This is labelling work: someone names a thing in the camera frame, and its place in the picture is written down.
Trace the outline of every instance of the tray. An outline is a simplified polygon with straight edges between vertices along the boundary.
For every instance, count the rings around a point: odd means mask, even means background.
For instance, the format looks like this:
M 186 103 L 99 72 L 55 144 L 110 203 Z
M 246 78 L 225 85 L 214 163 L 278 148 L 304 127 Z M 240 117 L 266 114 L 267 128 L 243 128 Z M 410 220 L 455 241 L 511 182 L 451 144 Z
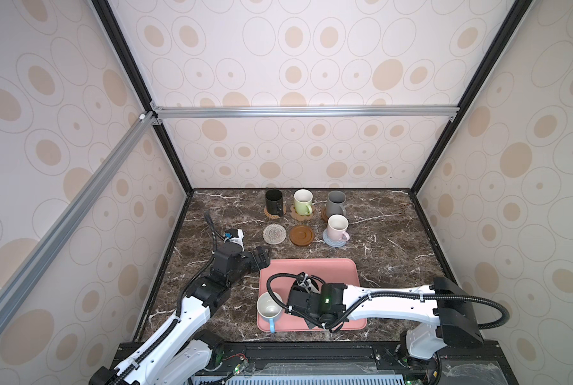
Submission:
M 328 283 L 340 282 L 346 285 L 359 286 L 357 266 L 348 258 L 314 258 L 314 259 L 273 259 L 272 263 L 260 271 L 259 297 L 267 292 L 267 279 L 276 273 L 299 274 L 301 272 L 316 275 Z M 284 303 L 288 300 L 293 278 L 276 278 L 272 281 L 274 293 L 278 293 Z M 269 331 L 269 323 L 256 314 L 256 325 L 262 331 Z M 367 319 L 350 320 L 344 323 L 342 330 L 359 330 L 365 328 Z M 276 331 L 322 331 L 320 328 L 309 329 L 306 321 L 290 314 L 282 314 L 275 321 Z

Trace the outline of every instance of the pink mug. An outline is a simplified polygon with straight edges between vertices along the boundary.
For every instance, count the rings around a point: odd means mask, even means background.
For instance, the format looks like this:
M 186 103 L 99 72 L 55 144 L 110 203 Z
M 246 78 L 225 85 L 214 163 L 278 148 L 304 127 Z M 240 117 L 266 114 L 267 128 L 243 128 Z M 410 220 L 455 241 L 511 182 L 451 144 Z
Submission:
M 350 240 L 350 235 L 346 232 L 346 229 L 349 226 L 349 220 L 346 219 L 345 216 L 334 214 L 329 217 L 327 224 L 327 235 L 329 236 L 329 239 L 335 242 L 348 242 Z

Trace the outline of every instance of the light blue vent grille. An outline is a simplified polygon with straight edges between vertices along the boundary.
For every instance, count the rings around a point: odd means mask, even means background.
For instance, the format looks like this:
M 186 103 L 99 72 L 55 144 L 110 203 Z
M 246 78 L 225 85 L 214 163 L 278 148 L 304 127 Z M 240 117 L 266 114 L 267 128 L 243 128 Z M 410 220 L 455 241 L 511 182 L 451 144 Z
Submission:
M 219 380 L 220 377 L 195 377 L 194 385 L 205 381 Z M 236 376 L 227 385 L 405 385 L 399 374 L 352 374 L 338 376 Z

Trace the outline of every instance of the wallpaper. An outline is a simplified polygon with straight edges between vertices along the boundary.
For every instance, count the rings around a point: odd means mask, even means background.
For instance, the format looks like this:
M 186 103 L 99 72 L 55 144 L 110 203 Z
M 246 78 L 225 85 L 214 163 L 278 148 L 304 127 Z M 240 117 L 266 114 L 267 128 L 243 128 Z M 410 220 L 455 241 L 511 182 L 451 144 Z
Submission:
M 82 0 L 0 1 L 0 288 L 140 113 Z
M 157 105 L 456 104 L 512 0 L 111 0 Z
M 468 113 L 419 199 L 462 287 L 511 313 L 484 335 L 521 385 L 573 385 L 573 1 L 536 5 Z
M 130 341 L 184 193 L 150 127 L 0 336 L 0 384 L 82 385 Z
M 165 119 L 193 187 L 410 187 L 447 116 Z

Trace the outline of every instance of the light green mug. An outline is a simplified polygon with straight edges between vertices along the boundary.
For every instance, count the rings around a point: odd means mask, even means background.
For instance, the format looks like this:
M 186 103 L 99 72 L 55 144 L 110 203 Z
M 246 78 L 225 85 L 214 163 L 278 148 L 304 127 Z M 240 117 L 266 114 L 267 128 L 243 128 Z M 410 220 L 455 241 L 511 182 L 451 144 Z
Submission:
M 295 191 L 295 211 L 299 215 L 310 215 L 312 213 L 312 193 L 301 189 Z

